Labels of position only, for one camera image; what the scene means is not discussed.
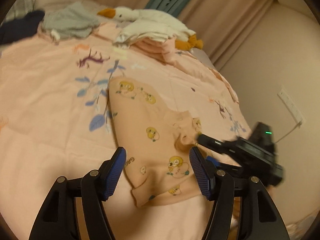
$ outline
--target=navy blue cloth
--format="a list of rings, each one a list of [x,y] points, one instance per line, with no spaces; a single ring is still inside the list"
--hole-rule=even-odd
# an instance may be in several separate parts
[[[32,37],[37,33],[38,25],[44,18],[44,11],[29,12],[22,19],[14,19],[0,27],[0,44],[9,44],[14,41]]]

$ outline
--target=gray cloth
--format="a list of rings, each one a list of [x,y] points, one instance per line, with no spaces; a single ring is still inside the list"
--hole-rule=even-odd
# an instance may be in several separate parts
[[[86,38],[99,24],[96,15],[88,12],[81,2],[75,2],[62,10],[46,14],[42,28],[49,31],[55,30],[61,39]]]

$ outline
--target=electrical outlet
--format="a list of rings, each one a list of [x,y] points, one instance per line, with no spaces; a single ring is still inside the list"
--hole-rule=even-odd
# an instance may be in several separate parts
[[[301,122],[301,124],[306,122],[306,119],[303,117],[299,109],[297,108],[296,104],[293,102],[292,98],[289,96],[287,91],[282,87],[280,92],[278,93],[278,96],[283,101],[285,106],[288,108],[289,112],[295,119],[297,123]]]

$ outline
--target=baby clothing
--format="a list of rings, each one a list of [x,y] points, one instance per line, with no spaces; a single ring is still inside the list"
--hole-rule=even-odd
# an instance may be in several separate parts
[[[201,133],[201,121],[188,111],[170,110],[151,86],[134,79],[111,79],[109,98],[137,206],[148,201],[172,204],[199,195],[189,150]]]

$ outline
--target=wall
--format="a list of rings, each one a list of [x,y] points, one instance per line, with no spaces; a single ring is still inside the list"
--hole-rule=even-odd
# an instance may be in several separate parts
[[[249,125],[271,125],[275,140],[295,126],[277,96],[281,85],[307,119],[277,144],[286,174],[274,197],[286,224],[303,218],[320,206],[320,26],[274,3],[220,72]]]

